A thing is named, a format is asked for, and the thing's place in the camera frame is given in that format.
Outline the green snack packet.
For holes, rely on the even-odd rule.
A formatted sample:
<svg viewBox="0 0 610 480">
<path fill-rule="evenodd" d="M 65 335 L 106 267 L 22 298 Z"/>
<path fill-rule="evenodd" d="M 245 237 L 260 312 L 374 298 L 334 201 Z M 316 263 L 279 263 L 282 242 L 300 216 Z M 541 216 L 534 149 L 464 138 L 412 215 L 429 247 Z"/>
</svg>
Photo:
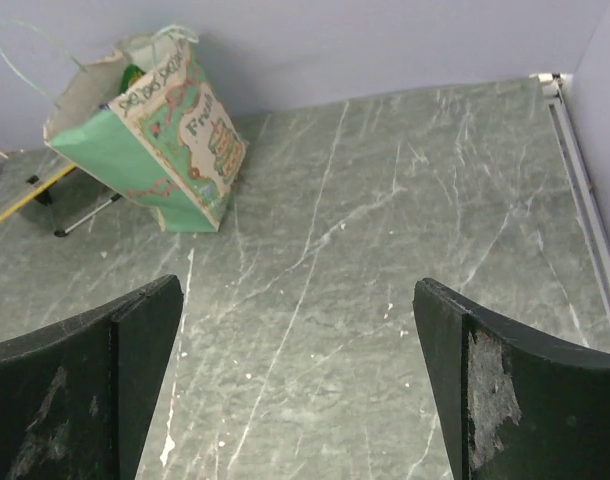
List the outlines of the green snack packet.
<svg viewBox="0 0 610 480">
<path fill-rule="evenodd" d="M 122 95 L 126 93 L 129 88 L 144 75 L 145 72 L 139 66 L 129 64 L 123 72 L 119 85 L 119 94 Z"/>
</svg>

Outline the green printed paper bag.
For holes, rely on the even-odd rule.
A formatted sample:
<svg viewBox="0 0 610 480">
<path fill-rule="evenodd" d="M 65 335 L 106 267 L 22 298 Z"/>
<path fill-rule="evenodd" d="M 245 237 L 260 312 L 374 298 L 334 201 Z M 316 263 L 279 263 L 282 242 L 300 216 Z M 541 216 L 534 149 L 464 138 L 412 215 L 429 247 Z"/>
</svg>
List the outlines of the green printed paper bag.
<svg viewBox="0 0 610 480">
<path fill-rule="evenodd" d="M 134 35 L 111 55 L 77 65 L 48 99 L 47 147 L 123 198 L 152 212 L 167 232 L 219 230 L 247 152 L 181 25 Z M 145 75 L 120 95 L 129 64 Z"/>
</svg>

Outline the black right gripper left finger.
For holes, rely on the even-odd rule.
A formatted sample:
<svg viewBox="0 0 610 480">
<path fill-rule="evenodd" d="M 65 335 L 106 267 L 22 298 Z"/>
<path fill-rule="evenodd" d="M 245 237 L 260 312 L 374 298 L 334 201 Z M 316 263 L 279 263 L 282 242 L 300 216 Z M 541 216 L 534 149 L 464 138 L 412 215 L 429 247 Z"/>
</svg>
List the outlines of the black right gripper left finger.
<svg viewBox="0 0 610 480">
<path fill-rule="evenodd" d="M 183 302 L 165 275 L 0 342 L 0 479 L 134 478 Z"/>
</svg>

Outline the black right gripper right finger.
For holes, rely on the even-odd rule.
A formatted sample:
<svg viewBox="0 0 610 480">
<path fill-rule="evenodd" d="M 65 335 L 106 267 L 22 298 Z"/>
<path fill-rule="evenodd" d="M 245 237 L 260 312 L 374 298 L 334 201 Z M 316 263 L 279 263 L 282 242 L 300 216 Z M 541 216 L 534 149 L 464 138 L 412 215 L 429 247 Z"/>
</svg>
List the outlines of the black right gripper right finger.
<svg viewBox="0 0 610 480">
<path fill-rule="evenodd" d="M 610 354 L 425 278 L 414 318 L 456 479 L 610 479 Z"/>
</svg>

